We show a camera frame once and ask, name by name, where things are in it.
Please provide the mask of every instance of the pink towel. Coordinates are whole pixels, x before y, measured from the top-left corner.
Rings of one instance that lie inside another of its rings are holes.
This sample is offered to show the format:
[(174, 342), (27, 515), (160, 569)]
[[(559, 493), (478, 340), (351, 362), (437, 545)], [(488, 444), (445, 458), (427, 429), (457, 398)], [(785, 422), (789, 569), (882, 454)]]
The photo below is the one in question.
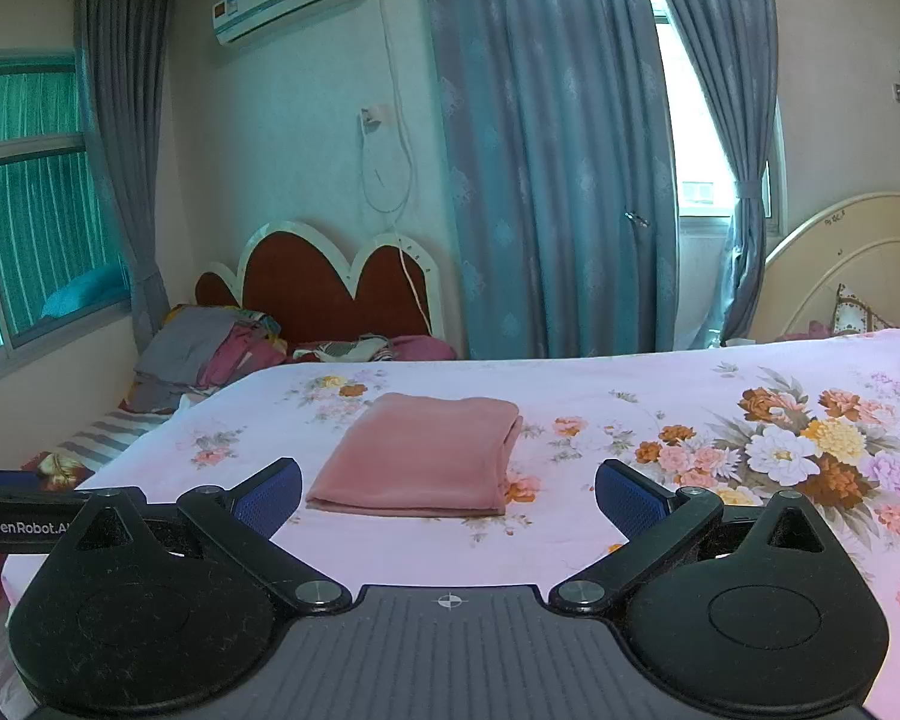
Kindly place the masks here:
[(350, 426), (307, 493), (327, 512), (377, 517), (504, 514), (514, 403), (388, 392)]

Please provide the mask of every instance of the window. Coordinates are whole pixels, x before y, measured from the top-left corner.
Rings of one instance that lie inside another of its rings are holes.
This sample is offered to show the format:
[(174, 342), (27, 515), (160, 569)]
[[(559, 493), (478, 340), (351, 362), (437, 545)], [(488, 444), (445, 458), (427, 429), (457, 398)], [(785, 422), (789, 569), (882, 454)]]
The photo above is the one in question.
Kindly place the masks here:
[[(677, 158), (677, 201), (686, 217), (727, 217), (736, 202), (735, 178), (727, 164), (700, 81), (671, 22), (666, 0), (650, 0), (663, 56), (670, 121)], [(779, 132), (764, 172), (763, 197), (770, 231), (778, 229), (780, 181)]]
[(0, 57), (0, 367), (125, 301), (118, 252), (79, 132), (73, 57)]

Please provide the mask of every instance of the triangular cutout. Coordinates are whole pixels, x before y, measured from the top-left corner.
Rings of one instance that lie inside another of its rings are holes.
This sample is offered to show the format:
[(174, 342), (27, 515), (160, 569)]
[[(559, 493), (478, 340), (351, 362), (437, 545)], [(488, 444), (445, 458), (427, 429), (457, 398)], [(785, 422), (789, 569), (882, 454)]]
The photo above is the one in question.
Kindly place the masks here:
[(770, 546), (799, 549), (800, 552), (823, 552), (823, 545), (800, 509), (787, 509), (770, 535)]
[(124, 527), (120, 514), (117, 514), (117, 509), (107, 507), (97, 512), (97, 516), (77, 543), (77, 549), (80, 551), (107, 549), (123, 546), (130, 541), (133, 539)]

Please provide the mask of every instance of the patterned pillow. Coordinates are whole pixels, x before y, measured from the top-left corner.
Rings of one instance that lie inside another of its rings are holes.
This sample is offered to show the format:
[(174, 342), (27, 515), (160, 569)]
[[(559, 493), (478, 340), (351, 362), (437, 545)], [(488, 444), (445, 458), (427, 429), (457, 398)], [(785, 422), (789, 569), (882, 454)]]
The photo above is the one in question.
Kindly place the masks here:
[(850, 336), (856, 333), (874, 333), (895, 325), (885, 322), (874, 309), (857, 298), (845, 284), (837, 289), (837, 307), (833, 312), (833, 335)]

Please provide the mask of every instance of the curved headboard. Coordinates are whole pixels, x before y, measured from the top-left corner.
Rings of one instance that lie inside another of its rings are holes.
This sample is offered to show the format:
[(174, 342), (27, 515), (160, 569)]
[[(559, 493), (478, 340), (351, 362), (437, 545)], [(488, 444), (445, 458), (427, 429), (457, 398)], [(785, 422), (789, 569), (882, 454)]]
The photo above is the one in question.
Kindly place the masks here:
[(749, 336), (759, 343), (829, 324), (847, 285), (900, 327), (900, 194), (863, 194), (815, 215), (770, 255)]
[(443, 338), (437, 266), (417, 242), (394, 233), (378, 235), (351, 265), (310, 225), (267, 224), (247, 242), (235, 274), (212, 263), (194, 292), (202, 306), (270, 314), (291, 346), (355, 341), (367, 333)]

